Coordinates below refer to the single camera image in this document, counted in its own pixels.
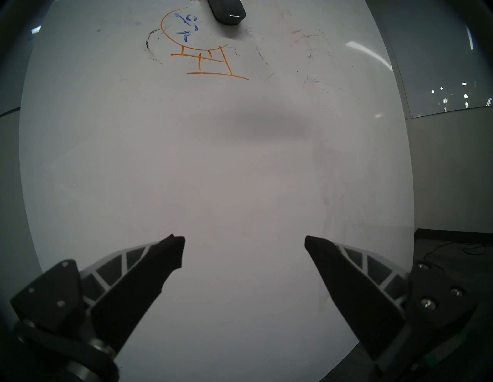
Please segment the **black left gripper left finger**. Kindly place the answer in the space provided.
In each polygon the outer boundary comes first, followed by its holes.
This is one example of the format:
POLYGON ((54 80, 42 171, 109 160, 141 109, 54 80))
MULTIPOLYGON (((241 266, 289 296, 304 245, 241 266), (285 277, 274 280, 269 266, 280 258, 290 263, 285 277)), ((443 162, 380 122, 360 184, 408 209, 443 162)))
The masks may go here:
POLYGON ((112 253, 84 270, 64 259, 10 299, 15 330, 27 341, 60 354, 95 352, 92 343, 118 354, 182 265, 185 237, 112 253))

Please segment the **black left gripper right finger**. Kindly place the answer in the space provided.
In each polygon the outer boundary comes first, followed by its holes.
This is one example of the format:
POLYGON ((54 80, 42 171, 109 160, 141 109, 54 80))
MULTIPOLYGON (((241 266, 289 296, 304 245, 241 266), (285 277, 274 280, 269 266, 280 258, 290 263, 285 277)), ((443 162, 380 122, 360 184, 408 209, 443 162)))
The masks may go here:
POLYGON ((465 328, 478 302, 438 266, 306 236, 333 303, 375 363, 412 363, 465 328))

